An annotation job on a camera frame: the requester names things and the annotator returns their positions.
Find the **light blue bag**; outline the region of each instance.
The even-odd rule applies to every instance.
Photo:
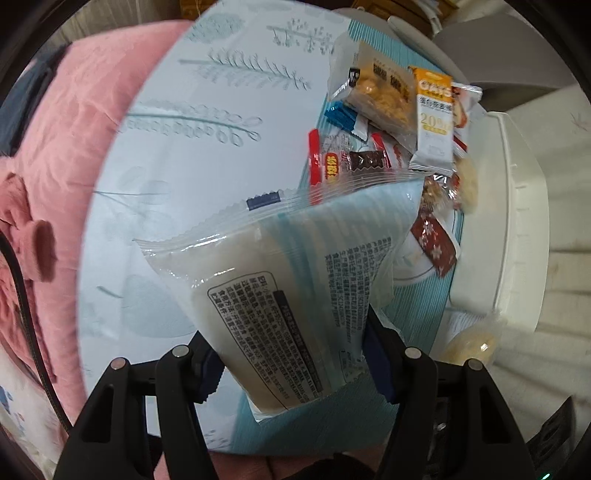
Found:
[[[375,279],[416,219],[423,177],[343,173],[309,192],[249,199],[176,239],[138,243],[253,411],[276,415],[366,371]]]

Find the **black cable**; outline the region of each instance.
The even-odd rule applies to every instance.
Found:
[[[18,264],[17,256],[12,249],[12,245],[8,241],[8,238],[0,231],[0,252],[6,259],[12,279],[14,281],[14,287],[17,291],[18,305],[21,311],[22,326],[25,332],[25,337],[31,350],[31,356],[37,367],[37,373],[39,379],[43,385],[43,389],[47,394],[47,398],[53,407],[53,411],[56,412],[58,420],[67,433],[70,433],[72,424],[70,419],[66,415],[64,408],[61,406],[59,398],[57,398],[56,391],[49,380],[49,374],[45,368],[43,357],[41,356],[41,350],[39,349],[39,343],[37,342],[37,335],[35,334],[35,327],[33,326],[33,318],[31,317],[31,309],[29,307],[29,301],[27,299],[27,291],[25,289],[25,280],[22,277],[21,267]]]

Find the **orange label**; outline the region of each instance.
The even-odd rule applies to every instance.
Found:
[[[327,179],[339,174],[339,157],[335,153],[327,153],[324,157],[324,170]]]
[[[444,73],[413,67],[417,82],[417,95],[431,97],[441,102],[452,103],[452,78]]]

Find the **nutrition label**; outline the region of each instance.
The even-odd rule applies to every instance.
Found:
[[[207,292],[220,317],[277,400],[306,403],[322,384],[282,290],[270,272],[243,275]]]
[[[391,243],[392,239],[388,237],[324,258],[333,320],[337,328],[345,331],[349,344],[355,336],[363,335],[369,307],[369,288]],[[360,358],[351,358],[350,353],[341,351],[340,366],[345,381],[356,378],[362,364]]]

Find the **wooden furniture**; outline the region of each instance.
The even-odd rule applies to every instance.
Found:
[[[425,35],[431,34],[429,20],[413,0],[355,0],[353,8],[362,7],[366,12],[387,20],[390,15],[402,18]],[[439,0],[441,20],[449,16],[457,7],[451,0]]]
[[[181,15],[187,20],[195,20],[200,14],[212,6],[216,0],[179,0]],[[387,20],[390,15],[396,15],[418,28],[425,35],[431,33],[431,25],[423,11],[413,0],[306,0],[306,3],[333,10],[341,7],[362,7],[366,12]],[[451,14],[457,7],[453,0],[439,0],[441,20]]]
[[[185,20],[195,20],[215,2],[216,0],[180,0],[181,16]]]

